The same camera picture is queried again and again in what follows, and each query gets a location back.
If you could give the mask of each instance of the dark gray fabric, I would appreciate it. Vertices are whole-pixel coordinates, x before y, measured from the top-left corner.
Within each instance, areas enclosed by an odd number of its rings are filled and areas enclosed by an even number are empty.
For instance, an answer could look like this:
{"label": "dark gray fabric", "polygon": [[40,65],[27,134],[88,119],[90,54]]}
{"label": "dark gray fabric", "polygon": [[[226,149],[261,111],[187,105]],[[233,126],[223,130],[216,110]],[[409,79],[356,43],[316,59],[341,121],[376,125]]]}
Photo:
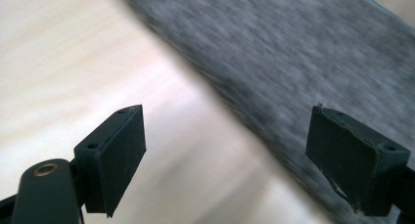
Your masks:
{"label": "dark gray fabric", "polygon": [[353,214],[304,148],[311,108],[321,102],[413,149],[410,26],[371,0],[128,1],[336,222],[396,220],[396,210],[387,218]]}

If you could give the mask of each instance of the gray felt mat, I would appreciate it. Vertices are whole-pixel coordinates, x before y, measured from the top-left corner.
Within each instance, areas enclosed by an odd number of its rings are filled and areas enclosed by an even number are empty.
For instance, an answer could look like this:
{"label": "gray felt mat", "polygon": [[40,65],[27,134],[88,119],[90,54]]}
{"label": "gray felt mat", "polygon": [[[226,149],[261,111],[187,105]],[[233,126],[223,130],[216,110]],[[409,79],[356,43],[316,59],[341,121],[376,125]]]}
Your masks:
{"label": "gray felt mat", "polygon": [[128,2],[336,222],[395,221],[396,209],[384,218],[355,215],[304,150],[319,102],[413,150],[413,28],[371,0]]}

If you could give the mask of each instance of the wooden floor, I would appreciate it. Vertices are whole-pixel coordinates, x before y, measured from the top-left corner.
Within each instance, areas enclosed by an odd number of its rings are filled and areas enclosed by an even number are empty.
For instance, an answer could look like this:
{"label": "wooden floor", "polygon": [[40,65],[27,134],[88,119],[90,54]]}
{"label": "wooden floor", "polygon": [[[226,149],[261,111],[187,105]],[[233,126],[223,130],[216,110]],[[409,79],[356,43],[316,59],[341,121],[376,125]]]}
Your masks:
{"label": "wooden floor", "polygon": [[0,67],[0,199],[142,104],[148,152],[114,218],[86,223],[330,223],[123,0],[0,0]]}

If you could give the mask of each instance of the light wood surface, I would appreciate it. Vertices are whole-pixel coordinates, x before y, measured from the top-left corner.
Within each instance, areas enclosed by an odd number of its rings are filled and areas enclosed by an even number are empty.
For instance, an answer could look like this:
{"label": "light wood surface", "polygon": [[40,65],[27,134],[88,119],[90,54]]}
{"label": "light wood surface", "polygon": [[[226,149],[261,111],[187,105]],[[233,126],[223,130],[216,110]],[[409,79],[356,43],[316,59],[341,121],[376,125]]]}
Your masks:
{"label": "light wood surface", "polygon": [[86,223],[330,223],[123,0],[0,0],[0,67],[0,199],[142,104],[148,152],[114,218]]}

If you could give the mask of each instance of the black metal bracket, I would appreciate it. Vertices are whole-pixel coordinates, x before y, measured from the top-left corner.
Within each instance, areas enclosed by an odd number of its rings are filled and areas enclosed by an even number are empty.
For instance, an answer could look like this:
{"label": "black metal bracket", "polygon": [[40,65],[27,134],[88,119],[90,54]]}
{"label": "black metal bracket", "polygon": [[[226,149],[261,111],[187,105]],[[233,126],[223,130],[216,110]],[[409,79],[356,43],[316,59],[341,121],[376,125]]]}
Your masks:
{"label": "black metal bracket", "polygon": [[314,107],[305,154],[355,212],[415,220],[415,173],[410,151],[351,116]]}
{"label": "black metal bracket", "polygon": [[113,113],[75,148],[75,159],[50,159],[22,176],[0,201],[0,224],[83,223],[80,208],[113,216],[144,153],[141,106]]}

